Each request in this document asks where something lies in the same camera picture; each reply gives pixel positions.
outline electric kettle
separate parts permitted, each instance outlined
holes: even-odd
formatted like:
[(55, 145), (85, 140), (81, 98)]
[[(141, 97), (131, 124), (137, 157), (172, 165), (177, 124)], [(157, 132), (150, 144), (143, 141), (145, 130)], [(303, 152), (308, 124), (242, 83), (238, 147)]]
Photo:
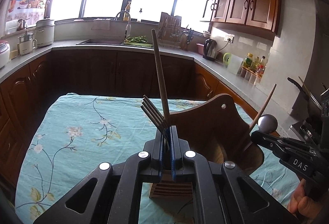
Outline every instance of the electric kettle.
[(203, 46), (203, 57), (206, 60), (215, 61), (216, 56), (217, 56), (217, 42), (211, 38), (208, 38)]

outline cabinet handle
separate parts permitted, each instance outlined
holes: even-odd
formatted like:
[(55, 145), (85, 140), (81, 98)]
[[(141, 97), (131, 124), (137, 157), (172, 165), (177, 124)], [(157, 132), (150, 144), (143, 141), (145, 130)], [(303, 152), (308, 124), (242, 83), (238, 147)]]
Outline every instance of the cabinet handle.
[(207, 94), (207, 98), (209, 98), (210, 94), (212, 93), (213, 91), (210, 91), (208, 94)]

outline leafy green vegetable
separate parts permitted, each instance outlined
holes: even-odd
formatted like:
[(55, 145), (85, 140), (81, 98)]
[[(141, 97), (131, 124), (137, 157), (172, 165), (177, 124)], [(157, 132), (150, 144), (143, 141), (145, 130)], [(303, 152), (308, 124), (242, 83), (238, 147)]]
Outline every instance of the leafy green vegetable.
[(128, 43), (147, 44), (146, 36), (128, 37), (125, 39)]

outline kitchen counter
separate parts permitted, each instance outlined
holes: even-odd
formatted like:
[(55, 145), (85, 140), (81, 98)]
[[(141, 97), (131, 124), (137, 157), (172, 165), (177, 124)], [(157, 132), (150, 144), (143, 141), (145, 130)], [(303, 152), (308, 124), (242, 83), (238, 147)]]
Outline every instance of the kitchen counter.
[[(0, 83), (4, 81), (11, 74), (18, 69), (35, 60), (36, 58), (52, 51), (52, 50), (65, 50), (65, 49), (108, 49), (108, 50), (123, 50), (133, 52), (144, 52), (153, 54), (152, 49), (137, 48), (131, 46), (121, 45), (76, 45), (84, 40), (63, 40), (55, 41), (52, 45), (39, 49), (34, 49), (33, 52), (18, 56), (15, 59), (7, 63), (0, 69)], [(259, 111), (264, 104), (267, 95), (261, 92), (253, 84), (244, 80), (238, 75), (234, 75), (226, 69), (226, 67), (220, 62), (212, 62), (205, 60), (202, 55), (195, 52), (183, 51), (180, 49), (162, 48), (160, 47), (161, 55), (168, 55), (177, 58), (194, 60), (195, 63), (209, 71), (212, 75), (218, 78), (221, 82), (231, 88), (241, 98), (243, 98), (249, 105), (251, 105), (256, 111)], [(298, 137), (290, 130), (290, 126), (296, 123), (298, 120), (290, 116), (284, 109), (282, 109), (276, 102), (270, 100), (265, 112), (274, 115), (278, 120), (277, 132), (282, 137), (292, 137), (298, 139)]]

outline wooden cabinet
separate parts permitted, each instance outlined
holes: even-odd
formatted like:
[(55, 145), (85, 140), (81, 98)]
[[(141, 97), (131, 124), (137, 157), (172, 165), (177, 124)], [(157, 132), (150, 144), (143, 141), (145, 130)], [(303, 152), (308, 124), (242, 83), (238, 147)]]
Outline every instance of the wooden cabinet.
[(119, 51), (116, 60), (116, 95), (149, 96), (154, 69), (153, 54)]
[(192, 80), (190, 81), (189, 99), (207, 101), (214, 96), (218, 79), (198, 64), (194, 64)]
[(246, 24), (250, 0), (231, 0), (226, 22)]
[(86, 71), (85, 51), (55, 50), (53, 55), (54, 85), (57, 96), (73, 92), (79, 95), (89, 94)]
[(16, 186), (27, 147), (9, 119), (0, 131), (0, 173)]
[(38, 57), (29, 63), (31, 80), (32, 80), (32, 93), (31, 97), (34, 101), (36, 111), (41, 123), (47, 109), (55, 102), (52, 77), (51, 77), (51, 55), (47, 53)]
[(114, 50), (86, 50), (86, 75), (90, 95), (115, 95), (116, 57), (117, 51)]
[[(169, 99), (186, 99), (191, 79), (193, 60), (161, 56), (166, 92)], [(157, 72), (154, 71), (150, 97), (160, 98)]]
[(276, 0), (250, 0), (246, 24), (272, 30)]
[(212, 21), (225, 22), (230, 0), (216, 0)]
[(0, 85), (9, 118), (18, 134), (29, 144), (37, 130), (29, 66), (25, 65)]
[(211, 21), (216, 0), (207, 0), (200, 21)]

